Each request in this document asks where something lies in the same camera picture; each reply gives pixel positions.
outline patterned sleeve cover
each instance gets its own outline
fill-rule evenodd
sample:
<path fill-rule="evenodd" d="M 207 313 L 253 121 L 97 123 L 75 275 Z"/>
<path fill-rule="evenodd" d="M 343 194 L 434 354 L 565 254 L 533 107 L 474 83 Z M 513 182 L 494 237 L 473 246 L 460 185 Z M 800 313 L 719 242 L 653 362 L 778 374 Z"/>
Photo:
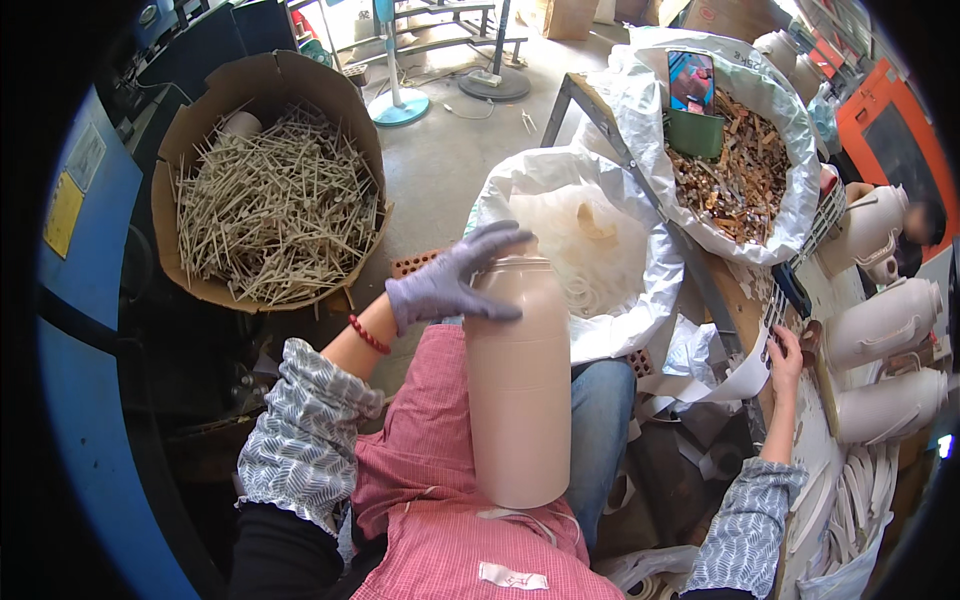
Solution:
<path fill-rule="evenodd" d="M 806 478 L 800 467 L 745 460 L 693 561 L 685 591 L 733 588 L 765 598 L 777 573 L 786 512 Z"/>
<path fill-rule="evenodd" d="M 357 425 L 380 414 L 383 392 L 290 338 L 281 378 L 266 395 L 237 460 L 244 502 L 272 503 L 337 537 L 330 511 L 356 486 Z"/>

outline green container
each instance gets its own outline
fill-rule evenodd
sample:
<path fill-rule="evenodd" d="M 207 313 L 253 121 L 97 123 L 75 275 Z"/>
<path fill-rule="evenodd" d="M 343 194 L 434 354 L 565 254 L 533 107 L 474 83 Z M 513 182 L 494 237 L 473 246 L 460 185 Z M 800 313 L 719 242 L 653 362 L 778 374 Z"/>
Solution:
<path fill-rule="evenodd" d="M 670 147 L 682 155 L 717 158 L 723 150 L 724 118 L 668 108 L 663 121 Z"/>

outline power strip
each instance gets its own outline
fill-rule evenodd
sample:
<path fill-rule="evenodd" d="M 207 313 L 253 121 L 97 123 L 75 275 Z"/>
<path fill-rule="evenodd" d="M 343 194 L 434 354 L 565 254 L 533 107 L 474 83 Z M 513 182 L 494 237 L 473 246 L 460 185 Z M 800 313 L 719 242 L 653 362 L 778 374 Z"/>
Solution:
<path fill-rule="evenodd" d="M 503 78 L 499 75 L 494 75 L 493 73 L 488 73 L 483 69 L 477 69 L 475 71 L 470 71 L 467 73 L 467 79 L 472 82 L 477 82 L 483 85 L 489 85 L 490 87 L 497 87 L 500 85 L 500 82 L 503 81 Z"/>

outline blue jeans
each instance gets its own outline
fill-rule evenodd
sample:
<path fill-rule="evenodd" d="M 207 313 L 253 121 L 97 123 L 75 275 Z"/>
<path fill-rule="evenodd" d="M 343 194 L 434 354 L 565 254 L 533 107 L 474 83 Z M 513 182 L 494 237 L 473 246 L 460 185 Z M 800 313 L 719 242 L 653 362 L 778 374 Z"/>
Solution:
<path fill-rule="evenodd" d="M 447 317 L 430 324 L 462 322 L 463 317 Z M 592 550 L 627 445 L 636 377 L 625 358 L 613 358 L 578 365 L 571 379 L 570 486 L 564 497 Z"/>

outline concrete floor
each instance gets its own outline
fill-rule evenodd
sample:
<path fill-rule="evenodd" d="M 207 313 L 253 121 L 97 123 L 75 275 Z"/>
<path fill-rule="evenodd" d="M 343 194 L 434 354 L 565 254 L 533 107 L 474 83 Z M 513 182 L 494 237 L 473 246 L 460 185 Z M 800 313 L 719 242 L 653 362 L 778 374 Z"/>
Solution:
<path fill-rule="evenodd" d="M 522 28 L 512 24 L 512 33 L 514 27 Z M 463 94 L 456 80 L 450 78 L 420 87 L 432 101 L 421 120 L 379 130 L 387 197 L 396 205 L 383 243 L 352 288 L 358 307 L 383 292 L 383 282 L 390 276 L 390 258 L 443 248 L 460 239 L 470 207 L 490 170 L 504 158 L 540 145 L 540 133 L 531 135 L 524 129 L 522 110 L 533 117 L 542 132 L 564 73 L 603 70 L 611 47 L 628 41 L 627 30 L 621 27 L 594 24 L 593 31 L 586 41 L 565 42 L 546 40 L 530 31 L 529 41 L 520 47 L 520 57 L 529 65 L 522 72 L 529 78 L 532 91 L 514 104 L 497 105 L 488 119 L 464 119 L 444 110 L 441 103 L 461 114 L 483 115 L 489 111 L 487 104 Z M 483 51 L 492 54 L 492 48 Z M 442 75 L 487 62 L 476 51 L 462 46 L 407 57 L 400 61 L 400 67 L 414 81 L 422 81 L 429 76 L 415 74 Z M 367 102 L 387 77 L 386 67 L 381 65 L 371 67 L 370 73 L 370 84 L 365 88 Z M 581 115 L 576 105 L 571 105 L 558 144 L 569 142 Z M 394 343 L 393 354 L 374 372 L 372 386 L 387 395 L 396 392 L 421 333 L 422 326 L 414 328 Z"/>

